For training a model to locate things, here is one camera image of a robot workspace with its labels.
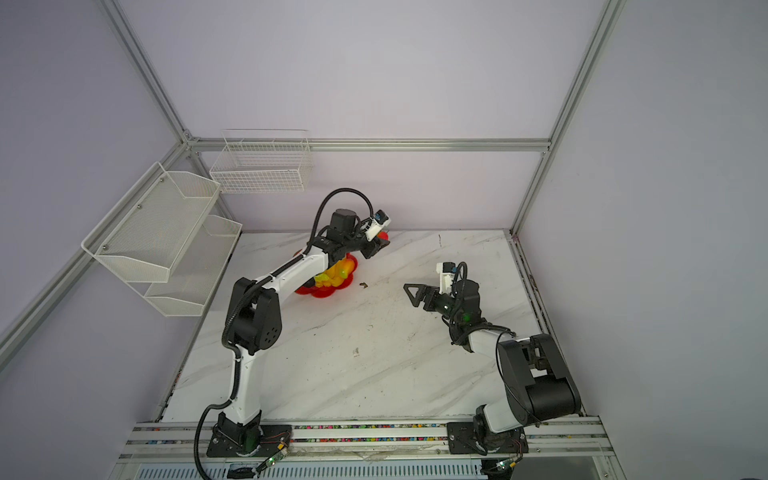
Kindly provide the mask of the yellow fake banana bunch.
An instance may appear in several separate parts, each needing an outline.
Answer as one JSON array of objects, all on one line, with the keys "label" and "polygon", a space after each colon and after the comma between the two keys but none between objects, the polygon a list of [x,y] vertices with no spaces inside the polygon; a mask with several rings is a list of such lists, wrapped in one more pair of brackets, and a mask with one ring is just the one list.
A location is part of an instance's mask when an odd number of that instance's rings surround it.
[{"label": "yellow fake banana bunch", "polygon": [[347,281],[352,280],[356,268],[356,258],[347,255],[324,272],[316,275],[314,277],[314,286],[316,288],[340,288]]}]

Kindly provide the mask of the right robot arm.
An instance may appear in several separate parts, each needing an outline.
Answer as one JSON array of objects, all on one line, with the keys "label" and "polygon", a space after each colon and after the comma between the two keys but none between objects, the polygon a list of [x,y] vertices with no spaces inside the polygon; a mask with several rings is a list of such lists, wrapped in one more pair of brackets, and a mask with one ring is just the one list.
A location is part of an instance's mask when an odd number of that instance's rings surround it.
[{"label": "right robot arm", "polygon": [[481,455],[520,448],[523,429],[578,413],[580,393],[554,338],[546,333],[518,337],[486,320],[479,284],[458,280],[450,289],[406,283],[411,304],[441,316],[451,344],[494,360],[504,397],[476,409],[469,423],[448,427],[451,450]]}]

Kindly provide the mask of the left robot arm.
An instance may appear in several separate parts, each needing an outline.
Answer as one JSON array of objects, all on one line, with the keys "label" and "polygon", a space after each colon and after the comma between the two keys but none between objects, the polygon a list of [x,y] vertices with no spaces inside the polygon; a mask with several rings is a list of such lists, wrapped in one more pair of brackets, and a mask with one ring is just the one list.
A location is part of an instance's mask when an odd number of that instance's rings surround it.
[{"label": "left robot arm", "polygon": [[263,357],[282,333],[281,302],[350,254],[366,259],[376,255],[389,244],[382,236],[389,224],[382,210],[360,220],[354,211],[338,209],[304,250],[273,272],[254,280],[242,278],[233,286],[222,332],[222,345],[233,353],[231,392],[217,407],[214,433],[236,454],[250,455],[261,443]]}]

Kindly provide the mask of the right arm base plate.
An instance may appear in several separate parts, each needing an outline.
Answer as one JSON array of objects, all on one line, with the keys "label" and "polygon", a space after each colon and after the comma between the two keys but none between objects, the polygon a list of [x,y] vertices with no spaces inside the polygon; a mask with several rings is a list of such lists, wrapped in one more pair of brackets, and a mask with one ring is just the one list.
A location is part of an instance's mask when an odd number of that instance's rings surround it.
[{"label": "right arm base plate", "polygon": [[491,432],[473,422],[449,422],[446,424],[449,452],[458,454],[500,455],[526,454],[529,452],[523,429],[502,433]]}]

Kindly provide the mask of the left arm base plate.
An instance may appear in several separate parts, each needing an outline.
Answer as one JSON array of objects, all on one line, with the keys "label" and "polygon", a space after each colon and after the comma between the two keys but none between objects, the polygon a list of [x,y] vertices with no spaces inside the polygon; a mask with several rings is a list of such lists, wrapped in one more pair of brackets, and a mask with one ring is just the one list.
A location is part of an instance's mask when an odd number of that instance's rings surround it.
[{"label": "left arm base plate", "polygon": [[215,426],[208,443],[208,458],[267,458],[290,443],[293,428],[287,424],[244,427]]}]

